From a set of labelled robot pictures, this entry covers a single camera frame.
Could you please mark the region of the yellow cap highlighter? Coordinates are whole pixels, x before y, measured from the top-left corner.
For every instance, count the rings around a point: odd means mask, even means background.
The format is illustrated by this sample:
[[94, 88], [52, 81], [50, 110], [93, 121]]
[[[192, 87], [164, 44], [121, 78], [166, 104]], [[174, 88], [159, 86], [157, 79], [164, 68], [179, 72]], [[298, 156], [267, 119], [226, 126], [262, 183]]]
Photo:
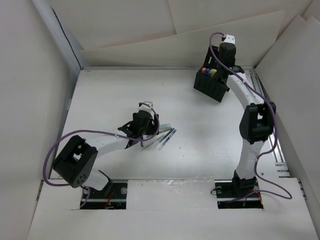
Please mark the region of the yellow cap highlighter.
[[217, 70], [216, 69], [211, 69], [209, 72], [209, 76], [212, 78], [216, 74]]

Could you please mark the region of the blue spray bottle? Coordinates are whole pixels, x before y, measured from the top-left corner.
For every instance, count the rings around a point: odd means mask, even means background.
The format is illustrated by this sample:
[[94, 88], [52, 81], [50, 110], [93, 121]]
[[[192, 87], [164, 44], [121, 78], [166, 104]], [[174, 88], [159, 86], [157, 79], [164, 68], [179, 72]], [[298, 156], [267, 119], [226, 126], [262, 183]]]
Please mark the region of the blue spray bottle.
[[209, 75], [209, 73], [210, 73], [210, 69], [209, 69], [209, 68], [207, 68], [207, 69], [205, 70], [205, 72], [204, 72], [204, 75], [205, 75], [205, 76], [208, 76], [208, 75]]

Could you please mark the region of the green cap highlighter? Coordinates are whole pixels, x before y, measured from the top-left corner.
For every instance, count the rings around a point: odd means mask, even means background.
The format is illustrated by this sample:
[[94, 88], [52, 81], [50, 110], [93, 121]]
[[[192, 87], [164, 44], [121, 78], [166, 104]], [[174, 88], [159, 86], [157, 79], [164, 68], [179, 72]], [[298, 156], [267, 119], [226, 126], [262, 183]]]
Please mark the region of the green cap highlighter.
[[171, 129], [172, 128], [172, 124], [171, 123], [164, 123], [164, 124], [161, 124], [159, 126], [159, 130], [162, 131], [162, 130], [166, 130], [166, 129]]

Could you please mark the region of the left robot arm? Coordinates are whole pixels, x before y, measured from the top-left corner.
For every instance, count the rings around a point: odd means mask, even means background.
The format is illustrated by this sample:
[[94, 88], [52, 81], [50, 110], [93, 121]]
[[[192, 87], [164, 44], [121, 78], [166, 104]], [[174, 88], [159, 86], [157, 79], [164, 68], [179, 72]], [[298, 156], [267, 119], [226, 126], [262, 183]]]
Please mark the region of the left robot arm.
[[149, 110], [139, 110], [132, 114], [132, 120], [118, 128], [115, 133], [84, 139], [72, 136], [52, 163], [58, 173], [72, 188], [83, 186], [94, 189], [100, 198], [111, 194], [112, 180], [100, 170], [94, 170], [97, 158], [118, 150], [126, 150], [154, 137], [160, 127], [159, 115], [151, 115]]

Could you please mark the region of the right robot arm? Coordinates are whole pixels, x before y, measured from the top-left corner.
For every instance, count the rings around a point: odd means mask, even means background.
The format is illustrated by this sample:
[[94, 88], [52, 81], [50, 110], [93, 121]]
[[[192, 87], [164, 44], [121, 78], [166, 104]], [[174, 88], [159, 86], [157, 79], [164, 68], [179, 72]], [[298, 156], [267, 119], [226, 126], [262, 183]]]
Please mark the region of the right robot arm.
[[224, 41], [218, 47], [209, 45], [207, 56], [212, 60], [204, 66], [216, 70], [214, 80], [231, 89], [244, 110], [239, 123], [242, 137], [240, 160], [226, 189], [230, 198], [238, 200], [258, 192], [258, 160], [274, 131], [276, 106], [253, 89], [242, 67], [235, 64], [235, 55], [234, 43]]

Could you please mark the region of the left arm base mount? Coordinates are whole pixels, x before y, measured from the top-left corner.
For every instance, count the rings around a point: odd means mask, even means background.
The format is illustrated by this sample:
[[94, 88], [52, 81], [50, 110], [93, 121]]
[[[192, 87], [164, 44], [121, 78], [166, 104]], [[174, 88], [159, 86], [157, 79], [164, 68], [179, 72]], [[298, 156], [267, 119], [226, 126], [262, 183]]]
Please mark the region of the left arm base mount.
[[87, 185], [82, 186], [81, 210], [125, 210], [128, 181], [113, 180], [101, 170], [92, 171]]

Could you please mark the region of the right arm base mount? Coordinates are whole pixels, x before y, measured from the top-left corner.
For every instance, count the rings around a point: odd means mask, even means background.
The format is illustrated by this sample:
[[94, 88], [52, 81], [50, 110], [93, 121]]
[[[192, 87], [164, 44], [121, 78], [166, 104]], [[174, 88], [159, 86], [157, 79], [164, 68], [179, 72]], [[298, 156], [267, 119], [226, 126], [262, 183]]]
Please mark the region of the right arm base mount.
[[218, 209], [263, 209], [257, 178], [241, 179], [234, 171], [231, 180], [217, 180], [210, 194], [216, 196]]

